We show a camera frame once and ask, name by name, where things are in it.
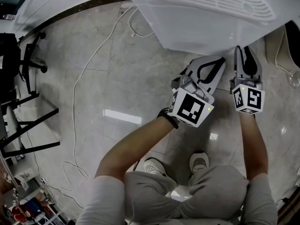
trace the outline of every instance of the dark floor trim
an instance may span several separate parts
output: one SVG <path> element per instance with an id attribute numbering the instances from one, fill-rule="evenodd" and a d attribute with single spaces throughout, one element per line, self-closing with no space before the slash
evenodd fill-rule
<path id="1" fill-rule="evenodd" d="M 94 7 L 98 7 L 101 5 L 105 5 L 105 4 L 109 4 L 109 3 L 113 3 L 113 2 L 120 2 L 120 1 L 128 1 L 128 0 L 91 0 L 91 1 L 87 1 L 84 2 L 82 4 L 79 4 L 75 7 L 72 7 L 66 11 L 63 11 L 62 13 L 57 14 L 56 16 L 48 19 L 46 22 L 42 23 L 41 25 L 37 26 L 36 28 L 34 28 L 32 31 L 30 31 L 29 33 L 27 33 L 24 36 L 24 39 L 29 38 L 31 35 L 41 31 L 43 28 L 49 26 L 50 24 L 63 19 L 67 16 L 70 16 L 72 14 L 90 9 L 90 8 L 94 8 Z"/>

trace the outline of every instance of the shirt sleeve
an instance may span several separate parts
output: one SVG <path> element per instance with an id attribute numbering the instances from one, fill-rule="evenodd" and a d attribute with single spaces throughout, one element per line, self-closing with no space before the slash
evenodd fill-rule
<path id="1" fill-rule="evenodd" d="M 124 183 L 110 176 L 99 176 L 92 185 L 92 198 L 77 220 L 77 225 L 124 224 Z"/>
<path id="2" fill-rule="evenodd" d="M 268 175 L 259 174 L 248 185 L 241 223 L 245 225 L 276 225 L 277 217 Z"/>

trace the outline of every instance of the white appliance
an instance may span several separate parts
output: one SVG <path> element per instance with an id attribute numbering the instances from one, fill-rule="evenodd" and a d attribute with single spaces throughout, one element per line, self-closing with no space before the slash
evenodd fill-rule
<path id="1" fill-rule="evenodd" d="M 132 0 L 164 48 L 220 54 L 300 14 L 300 0 Z"/>

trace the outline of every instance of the white wall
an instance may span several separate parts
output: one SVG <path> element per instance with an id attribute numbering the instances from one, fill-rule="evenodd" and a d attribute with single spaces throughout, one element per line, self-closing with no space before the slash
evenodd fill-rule
<path id="1" fill-rule="evenodd" d="M 49 18 L 89 0 L 26 0 L 13 21 L 0 20 L 0 33 L 26 35 Z"/>

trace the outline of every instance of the beige bin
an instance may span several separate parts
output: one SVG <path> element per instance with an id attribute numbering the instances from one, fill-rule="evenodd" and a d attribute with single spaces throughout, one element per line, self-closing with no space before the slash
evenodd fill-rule
<path id="1" fill-rule="evenodd" d="M 269 63 L 293 74 L 300 71 L 300 29 L 295 21 L 290 21 L 266 35 L 266 55 Z"/>

